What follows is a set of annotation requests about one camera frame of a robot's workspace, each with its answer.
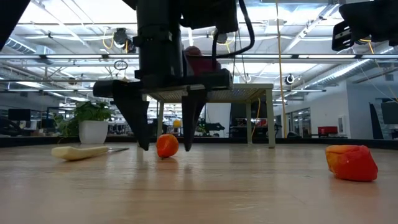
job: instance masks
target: wooden table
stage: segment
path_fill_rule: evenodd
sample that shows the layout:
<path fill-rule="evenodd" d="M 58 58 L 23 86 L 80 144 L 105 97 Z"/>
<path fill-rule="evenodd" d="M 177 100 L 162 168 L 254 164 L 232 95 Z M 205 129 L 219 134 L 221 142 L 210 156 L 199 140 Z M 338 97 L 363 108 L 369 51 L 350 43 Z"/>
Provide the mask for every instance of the wooden table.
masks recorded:
<path fill-rule="evenodd" d="M 333 178 L 324 145 L 194 144 L 76 162 L 54 146 L 0 150 L 1 224 L 395 224 L 398 151 L 372 150 L 379 178 Z M 79 147 L 78 144 L 60 146 Z"/>
<path fill-rule="evenodd" d="M 208 94 L 209 103 L 245 103 L 248 144 L 252 143 L 251 136 L 251 103 L 258 98 L 266 95 L 267 99 L 267 125 L 269 147 L 275 147 L 275 127 L 274 127 L 274 105 L 272 102 L 273 84 L 234 84 L 230 90 L 212 91 Z M 181 103 L 181 97 L 187 95 L 185 90 L 163 91 L 161 93 L 151 93 L 150 96 L 159 101 L 159 118 L 157 136 L 162 134 L 162 122 L 165 103 Z"/>

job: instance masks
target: white wall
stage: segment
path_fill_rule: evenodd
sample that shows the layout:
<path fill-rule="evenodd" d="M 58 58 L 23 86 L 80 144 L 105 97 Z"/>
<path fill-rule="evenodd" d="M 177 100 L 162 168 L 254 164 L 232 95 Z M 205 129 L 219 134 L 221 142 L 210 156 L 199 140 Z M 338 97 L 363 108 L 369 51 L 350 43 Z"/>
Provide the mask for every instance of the white wall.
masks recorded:
<path fill-rule="evenodd" d="M 207 123 L 220 123 L 224 131 L 210 131 L 213 135 L 218 133 L 221 138 L 228 138 L 229 136 L 229 123 L 231 115 L 231 103 L 207 103 L 206 104 L 206 122 Z"/>
<path fill-rule="evenodd" d="M 289 101 L 285 107 L 286 113 L 310 108 L 312 134 L 318 134 L 319 126 L 338 126 L 338 118 L 341 116 L 348 118 L 349 115 L 346 82 L 325 89 L 324 93 L 309 93 L 304 101 Z M 281 115 L 282 107 L 278 106 L 274 111 L 276 116 Z M 346 133 L 350 138 L 348 121 L 346 122 Z"/>
<path fill-rule="evenodd" d="M 378 98 L 395 98 L 398 95 L 398 82 L 386 82 L 382 80 L 383 77 L 374 79 L 377 90 L 369 81 L 352 84 L 355 79 L 358 76 L 341 82 L 337 87 L 326 88 L 325 93 L 310 93 L 305 101 L 290 101 L 286 113 L 310 108 L 312 134 L 318 133 L 319 126 L 337 126 L 338 118 L 345 116 L 347 137 L 373 139 L 370 104 L 376 103 Z M 275 115 L 281 114 L 282 107 L 278 106 Z"/>
<path fill-rule="evenodd" d="M 40 96 L 37 93 L 28 93 L 28 97 L 22 97 L 19 93 L 0 94 L 0 109 L 25 108 L 38 111 L 46 111 L 49 106 L 59 106 L 60 100 L 51 96 Z"/>
<path fill-rule="evenodd" d="M 376 98 L 387 98 L 387 96 L 394 98 L 394 95 L 386 84 L 376 85 L 376 87 L 380 91 L 369 82 L 347 85 L 349 123 L 352 127 L 351 137 L 353 139 L 373 139 L 369 104 L 376 103 Z M 395 94 L 398 94 L 398 87 L 396 85 L 391 85 L 390 88 Z"/>

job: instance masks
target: black cable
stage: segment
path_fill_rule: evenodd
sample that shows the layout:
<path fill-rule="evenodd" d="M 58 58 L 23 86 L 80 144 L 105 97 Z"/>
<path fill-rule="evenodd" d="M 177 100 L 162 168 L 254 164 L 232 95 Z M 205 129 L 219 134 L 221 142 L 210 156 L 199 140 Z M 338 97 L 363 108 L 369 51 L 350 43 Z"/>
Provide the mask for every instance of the black cable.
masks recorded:
<path fill-rule="evenodd" d="M 125 61 L 123 61 L 123 60 L 117 60 L 117 61 L 113 64 L 113 67 L 114 67 L 116 70 L 121 71 L 121 70 L 126 70 L 126 69 L 129 67 L 129 65 L 127 64 L 127 62 L 125 62 Z"/>
<path fill-rule="evenodd" d="M 250 50 L 254 46 L 254 43 L 255 43 L 256 39 L 255 39 L 255 36 L 254 36 L 253 25 L 251 24 L 251 21 L 250 21 L 250 18 L 249 18 L 249 14 L 248 14 L 248 9 L 246 8 L 244 0 L 239 0 L 239 6 L 241 7 L 242 14 L 244 16 L 244 21 L 245 21 L 245 23 L 246 23 L 246 25 L 248 27 L 249 36 L 250 36 L 250 44 L 248 46 L 242 48 L 241 50 L 238 50 L 238 51 L 235 51 L 235 52 L 231 52 L 229 54 L 217 55 L 216 58 L 231 58 L 231 57 L 235 57 L 236 55 L 239 55 L 241 53 L 244 53 L 244 52 Z M 213 53 L 211 54 L 211 56 L 187 55 L 187 57 L 213 58 Z"/>
<path fill-rule="evenodd" d="M 238 34 L 239 34 L 239 44 L 240 44 L 240 46 L 242 48 L 242 38 L 241 38 L 241 31 L 240 30 L 238 30 Z M 246 77 L 247 75 L 246 75 L 246 69 L 245 69 L 245 66 L 244 66 L 244 57 L 243 57 L 243 55 L 242 55 L 242 66 L 243 66 L 244 82 L 247 84 L 248 83 L 248 79 Z"/>
<path fill-rule="evenodd" d="M 234 52 L 236 51 L 236 40 L 238 39 L 237 33 L 235 33 L 235 42 L 234 42 Z M 235 76 L 235 66 L 236 66 L 236 57 L 233 59 L 233 72 L 232 75 Z"/>
<path fill-rule="evenodd" d="M 205 106 L 205 109 L 206 109 L 206 111 L 205 111 L 206 116 L 207 116 L 207 118 L 209 118 L 209 123 L 211 124 L 210 115 L 209 115 L 209 112 L 208 112 L 208 110 L 207 110 L 207 104 L 206 104 L 206 106 Z"/>
<path fill-rule="evenodd" d="M 219 34 L 217 30 L 213 37 L 213 46 L 211 46 L 211 64 L 214 71 L 217 69 L 217 40 Z"/>

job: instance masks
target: white table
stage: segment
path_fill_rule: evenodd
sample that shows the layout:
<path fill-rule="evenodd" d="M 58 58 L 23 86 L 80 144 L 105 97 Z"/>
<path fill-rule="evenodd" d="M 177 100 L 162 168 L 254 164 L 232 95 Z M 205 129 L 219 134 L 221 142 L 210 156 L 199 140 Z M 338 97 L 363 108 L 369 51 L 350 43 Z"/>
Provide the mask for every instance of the white table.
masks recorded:
<path fill-rule="evenodd" d="M 251 103 L 266 95 L 267 125 L 269 147 L 275 148 L 274 105 L 272 100 L 273 84 L 234 84 L 230 90 L 212 91 L 208 94 L 208 103 L 245 103 L 247 117 L 248 144 L 252 144 Z M 181 97 L 188 95 L 185 90 L 163 91 L 149 94 L 159 101 L 157 136 L 162 134 L 163 112 L 165 103 L 181 103 Z"/>

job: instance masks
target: fluorescent light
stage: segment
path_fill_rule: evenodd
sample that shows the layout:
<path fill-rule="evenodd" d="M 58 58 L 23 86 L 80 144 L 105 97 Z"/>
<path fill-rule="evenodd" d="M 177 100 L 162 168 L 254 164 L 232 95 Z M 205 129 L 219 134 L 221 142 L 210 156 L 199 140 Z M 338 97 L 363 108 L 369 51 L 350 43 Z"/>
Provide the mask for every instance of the fluorescent light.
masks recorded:
<path fill-rule="evenodd" d="M 43 90 L 43 91 L 67 92 L 67 91 L 74 91 L 74 90 Z"/>
<path fill-rule="evenodd" d="M 116 54 L 108 56 L 109 58 L 138 58 L 138 54 Z"/>
<path fill-rule="evenodd" d="M 279 55 L 277 54 L 263 54 L 263 55 L 256 55 L 256 54 L 244 54 L 243 55 L 244 58 L 275 58 L 278 59 Z M 292 55 L 286 55 L 283 54 L 280 56 L 281 58 L 292 58 Z"/>
<path fill-rule="evenodd" d="M 46 55 L 48 59 L 96 59 L 102 55 Z"/>
<path fill-rule="evenodd" d="M 398 55 L 382 54 L 382 55 L 363 55 L 364 59 L 397 59 Z"/>
<path fill-rule="evenodd" d="M 62 97 L 62 98 L 64 98 L 65 96 L 63 96 L 63 95 L 61 95 L 61 94 L 59 94 L 59 93 L 52 93 L 52 92 L 49 92 L 51 95 L 53 95 L 53 96 L 57 96 L 57 97 Z"/>
<path fill-rule="evenodd" d="M 80 102 L 86 102 L 89 101 L 86 98 L 82 98 L 82 97 L 70 97 L 71 100 L 76 100 L 76 101 L 80 101 Z"/>
<path fill-rule="evenodd" d="M 275 93 L 280 93 L 280 90 L 272 90 Z M 283 90 L 283 92 L 291 92 L 292 94 L 295 93 L 315 93 L 315 92 L 324 92 L 326 90 Z"/>
<path fill-rule="evenodd" d="M 109 54 L 109 52 L 106 49 L 100 49 L 100 51 L 106 52 L 107 54 Z"/>
<path fill-rule="evenodd" d="M 297 93 L 318 93 L 318 92 L 325 92 L 326 90 L 294 90 Z"/>
<path fill-rule="evenodd" d="M 29 92 L 38 92 L 38 91 L 40 91 L 40 90 L 28 90 L 28 89 L 25 89 L 25 90 L 6 90 L 6 91 L 16 91 L 16 92 L 23 92 L 23 91 L 29 91 Z"/>
<path fill-rule="evenodd" d="M 0 55 L 0 59 L 40 59 L 38 55 Z"/>
<path fill-rule="evenodd" d="M 20 85 L 25 85 L 33 88 L 42 88 L 43 85 L 34 82 L 17 82 Z"/>
<path fill-rule="evenodd" d="M 394 48 L 393 48 L 393 47 L 390 47 L 389 49 L 387 49 L 387 50 L 385 50 L 385 51 L 383 51 L 383 52 L 380 52 L 380 54 L 385 54 L 385 53 L 387 53 L 387 52 L 390 52 L 391 50 L 394 50 Z"/>
<path fill-rule="evenodd" d="M 298 58 L 332 58 L 332 59 L 342 59 L 342 58 L 355 58 L 355 55 L 299 55 Z"/>

